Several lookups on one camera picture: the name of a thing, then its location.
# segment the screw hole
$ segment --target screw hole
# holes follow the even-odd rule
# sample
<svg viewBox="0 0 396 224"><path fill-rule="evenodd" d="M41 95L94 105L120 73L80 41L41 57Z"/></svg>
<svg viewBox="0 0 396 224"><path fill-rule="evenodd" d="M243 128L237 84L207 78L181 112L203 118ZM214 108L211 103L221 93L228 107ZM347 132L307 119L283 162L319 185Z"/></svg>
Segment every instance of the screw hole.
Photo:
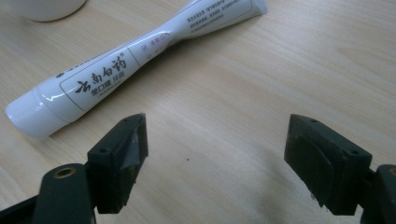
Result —
<svg viewBox="0 0 396 224"><path fill-rule="evenodd" d="M55 173L54 177L57 179L62 179L69 177L70 175L73 175L76 172L76 169L74 167L66 167L63 168L62 170L59 170Z"/></svg>
<svg viewBox="0 0 396 224"><path fill-rule="evenodd" d="M396 168L391 168L391 169L390 169L390 172L391 172L393 175L396 175Z"/></svg>

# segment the toothpaste tube cap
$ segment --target toothpaste tube cap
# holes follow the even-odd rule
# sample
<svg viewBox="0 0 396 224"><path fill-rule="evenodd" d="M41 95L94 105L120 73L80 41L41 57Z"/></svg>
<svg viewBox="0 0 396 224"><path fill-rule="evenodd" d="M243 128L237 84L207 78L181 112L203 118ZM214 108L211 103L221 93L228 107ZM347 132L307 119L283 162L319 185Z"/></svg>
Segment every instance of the toothpaste tube cap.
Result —
<svg viewBox="0 0 396 224"><path fill-rule="evenodd" d="M33 138L47 137L68 124L55 116L33 91L11 102L6 114L20 131Z"/></svg>

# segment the table surface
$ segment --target table surface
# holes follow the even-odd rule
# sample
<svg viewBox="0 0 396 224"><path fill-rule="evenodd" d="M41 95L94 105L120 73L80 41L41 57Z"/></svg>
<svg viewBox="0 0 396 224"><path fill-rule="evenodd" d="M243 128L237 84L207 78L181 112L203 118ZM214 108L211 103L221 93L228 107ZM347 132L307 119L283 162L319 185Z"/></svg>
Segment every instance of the table surface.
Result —
<svg viewBox="0 0 396 224"><path fill-rule="evenodd" d="M0 2L0 107L157 27L186 0L88 0L51 22ZM144 112L149 157L128 205L99 223L359 223L335 217L284 162L290 114L318 119L396 163L396 2L268 0L268 13L183 41L49 138L0 113L0 210L50 169L84 163L120 119Z"/></svg>

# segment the toothpaste tube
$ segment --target toothpaste tube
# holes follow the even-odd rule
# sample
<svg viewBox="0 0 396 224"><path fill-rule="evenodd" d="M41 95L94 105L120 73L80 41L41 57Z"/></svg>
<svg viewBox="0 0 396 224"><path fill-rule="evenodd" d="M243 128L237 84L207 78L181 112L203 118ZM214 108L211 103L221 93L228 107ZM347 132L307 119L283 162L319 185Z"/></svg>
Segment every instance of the toothpaste tube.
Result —
<svg viewBox="0 0 396 224"><path fill-rule="evenodd" d="M263 0L190 1L147 34L38 84L7 106L7 116L23 133L46 137L80 118L169 46L266 11Z"/></svg>

